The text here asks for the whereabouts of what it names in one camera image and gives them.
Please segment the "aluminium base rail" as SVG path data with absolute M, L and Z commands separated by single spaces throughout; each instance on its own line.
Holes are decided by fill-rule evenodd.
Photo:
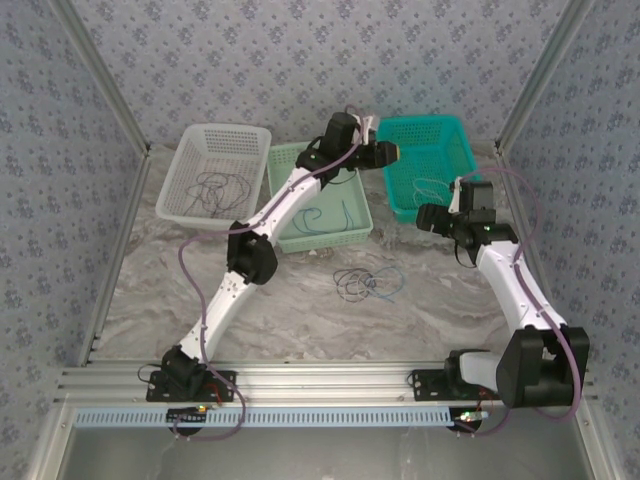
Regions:
M 238 361 L 222 370 L 238 374 L 236 385 L 255 407 L 395 406 L 414 401 L 408 376 L 435 370 L 429 361 Z M 62 370 L 53 399 L 76 405 L 123 406 L 145 400 L 147 385 L 139 375 L 151 369 L 139 361 L 96 361 Z

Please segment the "mint green plastic tray basket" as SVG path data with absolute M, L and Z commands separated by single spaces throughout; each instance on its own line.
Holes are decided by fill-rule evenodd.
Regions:
M 359 173 L 342 170 L 295 214 L 280 235 L 278 246 L 289 254 L 360 244 L 372 229 L 373 220 Z

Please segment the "grey metal lower panel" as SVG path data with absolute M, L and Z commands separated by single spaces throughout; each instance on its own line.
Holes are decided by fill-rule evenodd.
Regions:
M 500 431 L 417 426 L 419 409 L 382 426 L 303 426 L 261 409 L 222 441 L 178 440 L 159 409 L 53 411 L 22 480 L 627 480 L 587 412 L 566 424 L 513 413 Z

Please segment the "teal perforated plastic basket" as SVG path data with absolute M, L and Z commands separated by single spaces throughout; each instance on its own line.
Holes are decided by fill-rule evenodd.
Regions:
M 399 159 L 383 169 L 390 208 L 399 223 L 413 223 L 422 204 L 449 206 L 449 185 L 477 169 L 461 121 L 454 116 L 389 117 L 377 139 L 399 147 Z

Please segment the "small black circuit board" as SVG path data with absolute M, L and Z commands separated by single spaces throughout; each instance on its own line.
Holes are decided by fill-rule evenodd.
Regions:
M 475 434 L 484 420 L 489 418 L 489 413 L 484 410 L 470 410 L 465 408 L 452 408 L 450 410 L 453 425 L 451 430 Z
M 166 423 L 204 423 L 207 419 L 206 406 L 169 408 L 165 415 Z

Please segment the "white perforated plastic basket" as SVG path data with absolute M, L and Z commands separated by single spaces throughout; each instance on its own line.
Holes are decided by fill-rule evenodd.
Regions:
M 226 230 L 254 215 L 272 135 L 262 127 L 207 123 L 181 137 L 156 215 L 184 227 Z

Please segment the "aluminium frame post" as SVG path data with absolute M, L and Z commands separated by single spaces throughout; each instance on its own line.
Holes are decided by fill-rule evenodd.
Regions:
M 115 115 L 124 134 L 139 153 L 146 154 L 149 150 L 149 143 L 72 1 L 47 0 L 47 2 Z
M 495 150 L 498 156 L 505 157 L 513 147 L 594 3 L 595 0 L 567 0 L 524 88 L 496 138 Z

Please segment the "aluminium table side rail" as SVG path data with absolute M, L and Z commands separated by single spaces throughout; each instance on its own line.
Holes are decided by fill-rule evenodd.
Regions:
M 495 147 L 497 166 L 501 169 L 500 176 L 504 184 L 509 207 L 511 209 L 515 229 L 524 246 L 522 255 L 538 287 L 547 299 L 550 306 L 556 307 L 553 293 L 536 244 L 539 234 L 542 232 L 544 209 L 538 199 L 535 189 L 530 181 L 524 178 L 507 157 L 507 154 L 499 147 Z
M 144 186 L 150 169 L 149 160 L 150 149 L 147 148 L 140 156 L 140 163 L 136 170 L 131 194 L 126 203 L 124 217 L 114 240 L 113 249 L 106 271 L 106 276 L 101 284 L 96 298 L 96 303 L 92 311 L 89 324 L 80 349 L 77 365 L 86 367 L 90 363 L 91 353 L 94 344 L 99 340 L 104 322 L 107 318 L 112 298 L 115 292 L 117 280 L 119 278 L 125 250 L 131 234 Z

